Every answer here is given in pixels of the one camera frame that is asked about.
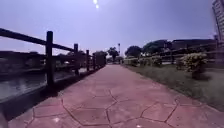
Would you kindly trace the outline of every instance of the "water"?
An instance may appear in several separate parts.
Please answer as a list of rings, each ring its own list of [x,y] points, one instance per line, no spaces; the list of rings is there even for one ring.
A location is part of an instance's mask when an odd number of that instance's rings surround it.
[[[57,72],[54,75],[55,80],[64,79],[66,77],[75,76],[74,72]],[[0,102],[8,97],[25,93],[38,87],[46,85],[46,74],[26,75],[0,82]]]

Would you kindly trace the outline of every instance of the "paving stone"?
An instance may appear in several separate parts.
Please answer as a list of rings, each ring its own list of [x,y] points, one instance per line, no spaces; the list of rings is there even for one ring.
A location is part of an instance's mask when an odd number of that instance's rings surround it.
[[[209,122],[200,107],[178,106],[167,121],[175,128],[218,128]]]
[[[109,124],[105,109],[77,109],[72,115],[83,125]]]
[[[81,94],[81,92],[65,94],[62,96],[63,106],[67,110],[73,111],[73,110],[81,107],[84,102],[92,99],[93,97],[94,96],[89,93]]]
[[[101,126],[81,126],[80,128],[111,128],[109,125],[101,125]]]
[[[163,122],[152,121],[148,119],[134,119],[124,123],[119,128],[172,128]]]
[[[169,91],[160,90],[160,91],[150,92],[148,93],[146,97],[149,99],[153,99],[159,103],[176,104],[175,102],[176,95]]]
[[[189,97],[186,97],[182,94],[179,94],[176,97],[176,102],[178,105],[187,105],[187,106],[201,106],[202,103],[200,103],[199,101],[193,100]]]
[[[24,112],[15,119],[28,124],[33,120],[33,116],[34,116],[33,109],[29,109],[28,111]]]
[[[71,116],[65,114],[35,118],[28,128],[79,128],[80,126]]]
[[[144,111],[142,116],[152,120],[165,121],[174,109],[175,105],[173,104],[157,103]]]
[[[61,105],[61,100],[59,98],[48,98],[42,102],[40,102],[35,107],[43,107],[43,106],[59,106]]]
[[[44,106],[34,108],[35,117],[54,116],[67,113],[63,106]]]
[[[146,108],[146,106],[141,106],[133,101],[118,102],[108,109],[110,122],[119,123],[140,117]]]
[[[116,101],[111,96],[105,96],[105,97],[95,97],[91,100],[86,101],[83,104],[83,108],[108,108],[112,104],[114,104]]]
[[[9,128],[26,128],[27,124],[22,120],[13,119],[8,122]]]
[[[224,112],[220,112],[207,105],[203,106],[202,110],[211,124],[215,124],[217,127],[224,128]]]

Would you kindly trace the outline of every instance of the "building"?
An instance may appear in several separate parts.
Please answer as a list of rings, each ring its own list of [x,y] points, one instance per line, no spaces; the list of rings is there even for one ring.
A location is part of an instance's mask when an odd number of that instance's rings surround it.
[[[219,41],[224,41],[224,0],[215,0],[212,6]]]
[[[172,49],[178,50],[187,47],[194,47],[204,44],[216,43],[214,39],[180,39],[172,41]]]

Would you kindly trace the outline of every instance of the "sky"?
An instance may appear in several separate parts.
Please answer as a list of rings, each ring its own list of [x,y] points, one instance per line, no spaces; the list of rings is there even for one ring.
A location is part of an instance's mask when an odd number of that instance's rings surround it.
[[[0,28],[91,52],[159,39],[213,38],[212,0],[0,0]],[[0,50],[38,51],[36,44],[0,37]],[[65,51],[54,50],[54,54]]]

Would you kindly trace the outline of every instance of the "tree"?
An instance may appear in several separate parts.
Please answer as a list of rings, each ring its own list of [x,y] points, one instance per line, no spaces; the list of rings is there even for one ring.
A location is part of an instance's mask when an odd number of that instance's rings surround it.
[[[154,54],[160,53],[164,51],[164,48],[171,49],[172,44],[167,40],[157,40],[153,42],[149,42],[143,46],[142,51],[144,54]]]
[[[108,55],[107,52],[104,52],[104,51],[96,51],[96,52],[94,52],[94,54],[96,56],[107,56]]]
[[[115,59],[116,59],[116,56],[119,55],[118,51],[116,50],[115,47],[110,47],[110,49],[107,51],[109,53],[110,56],[112,56],[113,58],[113,63],[115,63]]]
[[[127,51],[125,52],[126,56],[134,56],[134,57],[139,57],[141,54],[142,49],[138,46],[130,46]]]

